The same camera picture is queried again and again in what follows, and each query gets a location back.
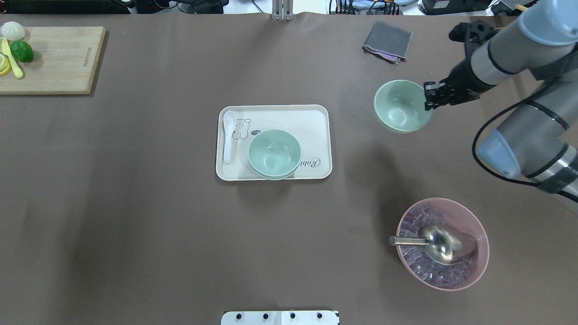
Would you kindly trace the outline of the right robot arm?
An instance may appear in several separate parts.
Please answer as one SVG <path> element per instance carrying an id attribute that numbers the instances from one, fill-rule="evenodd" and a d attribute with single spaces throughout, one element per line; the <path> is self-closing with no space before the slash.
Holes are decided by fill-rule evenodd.
<path id="1" fill-rule="evenodd" d="M 475 162 L 510 183 L 577 202 L 577 149 L 561 135 L 577 121 L 577 3 L 539 0 L 507 27 L 460 23 L 448 35 L 465 58 L 424 83 L 426 111 L 474 101 L 525 70 L 541 86 L 489 119 L 471 145 Z"/>

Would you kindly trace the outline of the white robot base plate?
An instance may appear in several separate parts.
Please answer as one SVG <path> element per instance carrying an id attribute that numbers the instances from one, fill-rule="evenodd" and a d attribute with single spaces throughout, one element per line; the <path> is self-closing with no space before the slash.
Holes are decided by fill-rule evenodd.
<path id="1" fill-rule="evenodd" d="M 221 325 L 340 325 L 338 311 L 230 311 L 223 314 Z"/>

